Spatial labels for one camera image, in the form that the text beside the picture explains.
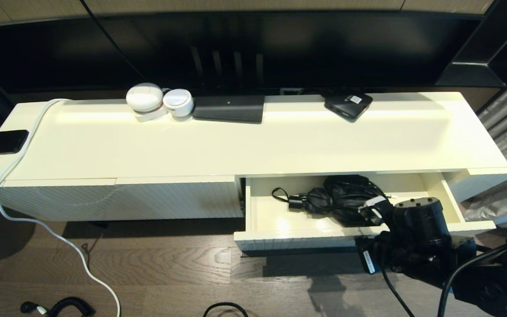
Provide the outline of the white TV cabinet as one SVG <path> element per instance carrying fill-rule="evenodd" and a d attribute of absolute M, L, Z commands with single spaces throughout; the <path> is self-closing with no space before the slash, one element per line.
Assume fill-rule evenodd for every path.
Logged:
<path fill-rule="evenodd" d="M 457 201 L 507 180 L 507 160 L 458 92 L 375 94 L 355 122 L 317 96 L 265 99 L 261 124 L 163 116 L 122 100 L 20 103 L 3 131 L 0 205 L 45 221 L 242 218 L 242 178 L 436 174 Z"/>

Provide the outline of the small black box white label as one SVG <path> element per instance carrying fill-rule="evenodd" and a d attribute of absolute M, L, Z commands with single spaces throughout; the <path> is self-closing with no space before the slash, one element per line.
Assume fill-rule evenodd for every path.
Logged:
<path fill-rule="evenodd" d="M 362 92 L 338 92 L 324 96 L 324 106 L 332 113 L 350 122 L 357 121 L 374 101 Z"/>

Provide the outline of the white ribbed drawer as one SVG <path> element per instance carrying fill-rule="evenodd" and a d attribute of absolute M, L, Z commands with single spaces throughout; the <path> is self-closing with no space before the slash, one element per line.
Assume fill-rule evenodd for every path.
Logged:
<path fill-rule="evenodd" d="M 450 233 L 474 236 L 495 229 L 493 221 L 466 221 L 453 193 L 441 173 L 366 174 L 370 181 L 390 195 L 392 203 L 420 197 L 436 197 L 443 206 L 443 215 Z M 287 203 L 272 196 L 275 188 L 289 194 L 308 192 L 324 183 L 324 175 L 303 175 L 246 180 L 246 229 L 234 233 L 234 241 L 244 253 L 353 247 L 356 237 L 373 237 L 386 231 L 386 225 L 345 227 L 336 219 L 290 211 Z"/>

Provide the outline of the black umbrella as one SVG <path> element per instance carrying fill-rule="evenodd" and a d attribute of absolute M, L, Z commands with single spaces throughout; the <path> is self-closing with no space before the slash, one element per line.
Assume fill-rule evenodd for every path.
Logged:
<path fill-rule="evenodd" d="M 275 188 L 272 196 L 287 203 L 290 211 L 303 211 L 315 218 L 332 218 L 344 227 L 374 226 L 364 220 L 358 208 L 376 196 L 389 199 L 382 189 L 362 175 L 330 176 L 322 186 L 296 196 L 290 196 L 283 188 Z"/>

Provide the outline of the black shelf unit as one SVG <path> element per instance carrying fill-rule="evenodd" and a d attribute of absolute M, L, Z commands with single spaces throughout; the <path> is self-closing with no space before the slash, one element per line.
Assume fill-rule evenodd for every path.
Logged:
<path fill-rule="evenodd" d="M 422 11 L 434 61 L 416 81 L 430 87 L 507 87 L 507 0 L 407 0 Z"/>

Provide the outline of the flat black rectangular box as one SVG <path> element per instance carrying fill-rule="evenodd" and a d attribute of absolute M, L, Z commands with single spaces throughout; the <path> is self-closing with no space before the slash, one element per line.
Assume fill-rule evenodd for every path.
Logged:
<path fill-rule="evenodd" d="M 200 96 L 192 117 L 203 121 L 261 124 L 265 96 Z"/>

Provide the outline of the large white round device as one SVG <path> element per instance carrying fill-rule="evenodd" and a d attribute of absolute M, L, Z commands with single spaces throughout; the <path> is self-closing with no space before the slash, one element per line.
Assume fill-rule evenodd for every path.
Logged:
<path fill-rule="evenodd" d="M 130 88 L 125 100 L 133 111 L 149 112 L 160 107 L 163 96 L 163 91 L 156 84 L 142 83 Z"/>

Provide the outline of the thin dark metal rod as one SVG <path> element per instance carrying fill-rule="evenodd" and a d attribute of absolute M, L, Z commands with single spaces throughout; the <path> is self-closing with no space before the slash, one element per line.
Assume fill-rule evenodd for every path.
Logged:
<path fill-rule="evenodd" d="M 357 253 L 356 247 L 310 247 L 299 249 L 241 251 L 241 257 L 268 257 L 306 254 Z"/>

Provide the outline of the black television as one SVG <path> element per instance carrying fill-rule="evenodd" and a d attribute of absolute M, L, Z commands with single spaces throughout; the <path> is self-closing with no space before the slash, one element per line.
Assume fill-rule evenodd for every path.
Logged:
<path fill-rule="evenodd" d="M 429 85 L 480 24 L 469 15 L 282 11 L 105 15 L 0 26 L 7 93 Z"/>

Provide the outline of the small white round device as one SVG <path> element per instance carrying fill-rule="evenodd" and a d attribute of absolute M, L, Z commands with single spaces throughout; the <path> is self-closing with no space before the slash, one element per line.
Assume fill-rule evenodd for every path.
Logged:
<path fill-rule="evenodd" d="M 191 115 L 195 102 L 188 90 L 173 89 L 164 94 L 163 106 L 174 117 L 186 117 Z"/>

